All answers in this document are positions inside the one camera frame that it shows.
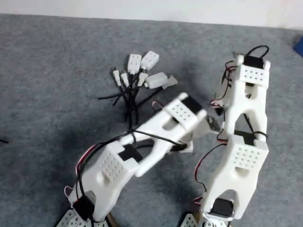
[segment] white wall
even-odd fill
[[[303,29],[303,0],[0,0],[0,13]]]

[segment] blue object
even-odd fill
[[[301,37],[300,41],[294,46],[294,50],[303,57],[303,37]]]

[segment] white connector plug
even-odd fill
[[[143,83],[145,82],[145,79],[148,78],[148,74],[141,72],[139,74],[139,82],[138,82],[138,87],[141,87],[143,85]]]
[[[139,72],[140,70],[140,63],[141,63],[142,56],[139,54],[131,54],[129,55],[127,71],[134,75]]]
[[[174,78],[173,76],[170,76],[169,79],[167,80],[167,83],[164,84],[164,85],[162,86],[162,88],[163,88],[163,89],[167,89],[168,87],[174,86],[174,85],[176,85],[176,84],[178,84],[177,79]]]
[[[146,78],[144,86],[153,89],[167,84],[167,81],[167,76],[163,72],[159,72]]]
[[[159,55],[153,51],[149,51],[141,61],[141,68],[150,70],[159,61]]]
[[[129,82],[128,82],[128,75],[126,72],[121,74],[121,78],[123,80],[123,83],[125,84],[126,87],[129,87]]]
[[[121,87],[121,80],[120,80],[119,70],[114,70],[113,75],[114,75],[114,78],[115,78],[115,81],[116,81],[118,87]]]

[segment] black wire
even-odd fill
[[[250,123],[249,118],[247,117],[246,114],[243,114],[243,115],[244,115],[244,118],[245,118],[245,120],[246,120],[246,122],[247,122],[247,124],[248,124],[248,127],[250,128],[251,132],[253,133],[254,130],[253,130],[252,126],[251,126],[251,123]]]
[[[167,139],[167,138],[164,138],[164,137],[161,137],[161,136],[157,136],[157,135],[153,135],[153,134],[150,134],[150,133],[147,133],[147,132],[143,132],[143,131],[138,131],[138,130],[133,130],[133,132],[136,132],[136,133],[140,133],[140,134],[144,134],[144,135],[147,135],[147,136],[150,136],[150,137],[154,137],[154,138],[157,138],[157,139],[160,139],[160,140],[165,140],[167,142],[170,142],[174,145],[180,145],[179,143],[176,143],[170,139]]]
[[[139,109],[144,103],[146,103],[149,99],[151,99],[152,97],[154,97],[156,94],[158,94],[159,92],[161,92],[163,90],[162,87],[159,87],[156,91],[154,91],[152,94],[150,94],[148,97],[146,97],[144,100],[142,100],[141,102],[139,102],[137,104],[137,108]]]
[[[227,93],[227,90],[228,90],[228,85],[229,85],[228,81],[229,81],[230,75],[231,75],[231,72],[229,71],[228,72],[228,77],[227,77],[227,85],[226,85],[225,92],[224,92],[223,96],[221,98],[219,98],[219,99],[216,99],[216,101],[219,101],[219,100],[221,100],[221,99],[223,99],[225,97],[225,95]]]
[[[130,75],[130,81],[131,81],[130,86],[129,86],[130,92],[128,94],[129,106],[127,107],[127,111],[126,111],[128,113],[128,115],[125,117],[126,119],[127,119],[127,117],[129,117],[129,124],[128,124],[128,129],[129,130],[131,130],[132,127],[133,127],[133,118],[132,118],[132,113],[130,112],[131,105],[133,103],[133,94],[132,94],[132,92],[133,92],[133,76],[132,75]]]
[[[125,90],[123,93],[118,93],[118,94],[114,94],[114,95],[111,95],[111,96],[98,97],[98,100],[115,98],[115,97],[118,97],[118,96],[122,96],[123,94],[127,94],[129,92],[130,92],[129,90]]]
[[[266,51],[264,52],[264,54],[262,54],[260,56],[260,58],[265,57],[265,55],[269,52],[269,46],[267,46],[267,45],[260,45],[260,46],[256,46],[256,47],[252,48],[250,51],[247,52],[246,56],[249,56],[256,49],[263,48],[263,47],[266,48]]]
[[[141,149],[141,148],[151,148],[153,147],[153,144],[143,144],[135,147],[136,149]]]
[[[220,146],[226,146],[226,143],[220,143],[219,145],[215,146],[215,147],[212,148],[210,151],[208,151],[208,152],[201,158],[200,165],[198,166],[198,169],[199,169],[199,167],[201,166],[203,160],[204,160],[212,151],[216,150],[216,149],[217,149],[218,147],[220,147]],[[204,184],[202,181],[197,181],[197,182],[198,182],[198,183],[201,183],[201,184],[203,185],[204,189],[205,189],[205,192],[207,192],[207,188],[206,188],[205,184]]]
[[[0,142],[2,142],[2,143],[9,143],[8,141],[6,141],[6,140],[1,140],[1,139],[0,139]]]
[[[261,134],[261,135],[263,135],[263,136],[266,137],[266,140],[268,139],[268,135],[267,135],[266,133],[264,133],[264,132],[261,132],[261,131],[254,131],[253,134]]]
[[[137,80],[137,79],[139,79],[139,74],[142,72],[142,69],[140,69],[139,70],[139,72],[137,73],[137,74],[135,74],[135,76],[134,76],[134,81],[133,81],[133,83]],[[118,100],[121,98],[121,95],[119,95],[118,97],[117,97],[117,99],[114,101],[114,103],[113,103],[113,105],[116,105],[116,103],[118,102]]]

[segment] gray carpet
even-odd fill
[[[122,69],[130,53],[160,54],[152,73],[174,75],[179,84],[160,93],[166,103],[189,92],[210,110],[232,51],[270,46],[267,92],[270,153],[258,187],[236,227],[299,226],[303,222],[303,58],[292,46],[303,31],[42,16],[0,16],[0,226],[51,227],[68,207],[65,185],[91,144],[122,133],[122,102],[98,101],[117,92],[111,67]],[[140,92],[138,100],[150,91]],[[152,115],[150,104],[140,122]],[[123,189],[113,214],[121,226],[176,227],[202,187],[193,179],[197,160],[216,144],[208,135],[192,154],[165,157]],[[220,162],[218,149],[203,163],[207,181]]]

